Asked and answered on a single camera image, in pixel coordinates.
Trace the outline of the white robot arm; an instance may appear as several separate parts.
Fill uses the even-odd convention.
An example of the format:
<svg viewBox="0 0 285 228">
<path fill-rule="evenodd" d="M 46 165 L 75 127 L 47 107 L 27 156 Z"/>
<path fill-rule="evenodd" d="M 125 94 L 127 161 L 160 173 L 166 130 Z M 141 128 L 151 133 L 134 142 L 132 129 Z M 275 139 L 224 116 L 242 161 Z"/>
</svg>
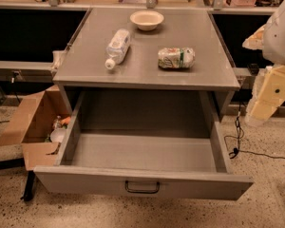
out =
<svg viewBox="0 0 285 228">
<path fill-rule="evenodd" d="M 260 126 L 285 102 L 285 0 L 242 46 L 260 49 L 263 58 L 273 63 L 256 76 L 246 108 L 245 122 Z"/>
</svg>

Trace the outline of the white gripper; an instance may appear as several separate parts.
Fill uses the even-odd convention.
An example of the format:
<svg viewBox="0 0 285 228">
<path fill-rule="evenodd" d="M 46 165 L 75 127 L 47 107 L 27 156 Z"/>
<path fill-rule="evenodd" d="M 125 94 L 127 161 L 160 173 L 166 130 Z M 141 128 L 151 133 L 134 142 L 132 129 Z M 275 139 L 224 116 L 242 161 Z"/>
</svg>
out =
<svg viewBox="0 0 285 228">
<path fill-rule="evenodd" d="M 285 3 L 246 38 L 242 46 L 262 50 L 263 57 L 274 64 L 261 70 L 255 78 L 252 99 L 246 108 L 245 122 L 260 126 L 285 102 Z"/>
</svg>

